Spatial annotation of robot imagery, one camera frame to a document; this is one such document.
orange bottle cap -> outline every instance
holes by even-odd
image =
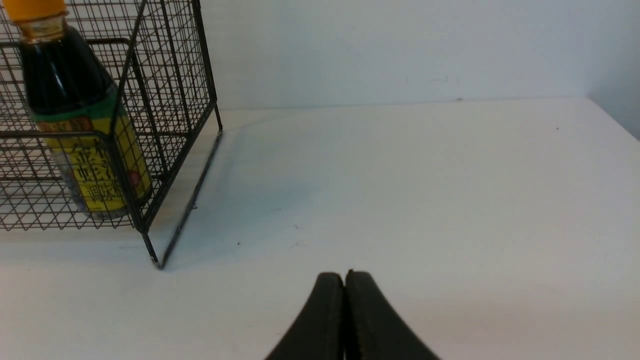
[[[67,10],[64,0],[2,0],[12,21],[29,21],[59,15]]]

bottle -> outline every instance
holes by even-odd
[[[65,20],[63,0],[3,0],[21,30],[20,62],[31,120],[44,133],[100,131],[111,135],[115,109],[115,142],[139,204],[152,181],[117,87],[80,33]],[[98,221],[129,213],[104,142],[98,136],[46,138],[54,162],[85,215]]]

bottle label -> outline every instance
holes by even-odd
[[[107,99],[69,113],[37,115],[31,118],[40,131],[101,131],[109,134],[111,116],[117,103],[116,94]],[[151,189],[151,176],[124,107],[116,119],[115,140],[135,195],[143,200]],[[105,144],[97,136],[48,138],[45,143],[74,198],[82,198],[88,212],[110,212],[126,208]]]

wire basket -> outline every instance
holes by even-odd
[[[17,51],[19,30],[0,12],[0,227],[6,230],[133,226],[145,240],[153,262],[164,267],[177,236],[160,261],[148,236],[149,228],[198,134],[217,107],[211,62],[205,41],[199,0],[70,0],[67,22],[78,29],[114,79],[130,129],[119,129],[118,109],[111,116],[111,134],[82,124],[42,128],[26,109],[24,79]],[[112,136],[132,131],[129,143]],[[113,171],[113,191],[126,203],[123,217],[88,216],[70,192],[71,184],[53,159],[60,148],[91,141],[93,156],[74,166]],[[220,140],[216,139],[207,167]],[[151,185],[136,195],[122,159],[137,142]]]

bottle neck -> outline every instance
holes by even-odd
[[[66,15],[67,13],[65,12],[44,19],[20,21],[16,23],[22,31],[20,41],[34,44],[61,38],[65,34],[65,28],[67,27],[67,22],[65,21]]]

